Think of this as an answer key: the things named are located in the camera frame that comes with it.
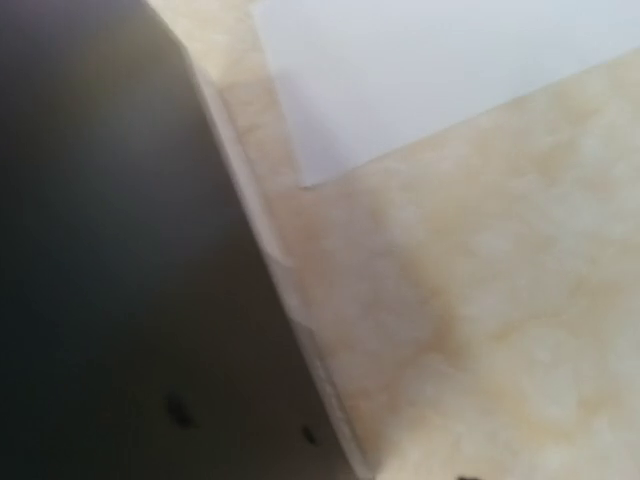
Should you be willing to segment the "black clip file folder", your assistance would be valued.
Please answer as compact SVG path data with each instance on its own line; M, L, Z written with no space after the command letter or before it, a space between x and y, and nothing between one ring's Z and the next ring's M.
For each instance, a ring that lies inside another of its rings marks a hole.
M1 5L1 475L352 479L144 1Z

